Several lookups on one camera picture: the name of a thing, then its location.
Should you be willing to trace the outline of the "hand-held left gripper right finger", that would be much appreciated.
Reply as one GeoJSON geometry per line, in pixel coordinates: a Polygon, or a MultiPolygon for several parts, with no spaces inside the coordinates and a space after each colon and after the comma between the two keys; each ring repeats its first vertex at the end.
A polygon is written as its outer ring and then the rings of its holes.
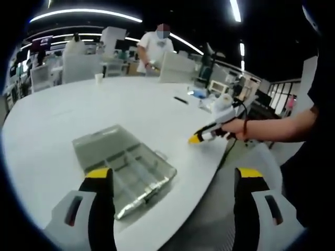
{"type": "Polygon", "coordinates": [[[256,169],[234,170],[234,250],[288,250],[303,234],[295,207],[256,169]]]}

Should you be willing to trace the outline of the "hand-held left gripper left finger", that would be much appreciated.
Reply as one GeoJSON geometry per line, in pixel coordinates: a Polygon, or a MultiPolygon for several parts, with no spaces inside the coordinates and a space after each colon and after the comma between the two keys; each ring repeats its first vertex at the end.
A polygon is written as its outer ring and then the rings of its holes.
{"type": "Polygon", "coordinates": [[[113,171],[85,177],[52,209],[43,230],[58,250],[116,250],[113,171]]]}

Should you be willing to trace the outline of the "person's right hand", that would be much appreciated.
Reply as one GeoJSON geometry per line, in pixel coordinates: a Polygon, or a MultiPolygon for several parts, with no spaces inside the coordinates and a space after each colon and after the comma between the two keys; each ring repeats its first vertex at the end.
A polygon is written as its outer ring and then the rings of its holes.
{"type": "Polygon", "coordinates": [[[234,119],[221,126],[223,131],[228,133],[227,139],[235,138],[240,141],[246,140],[245,120],[234,119]]]}

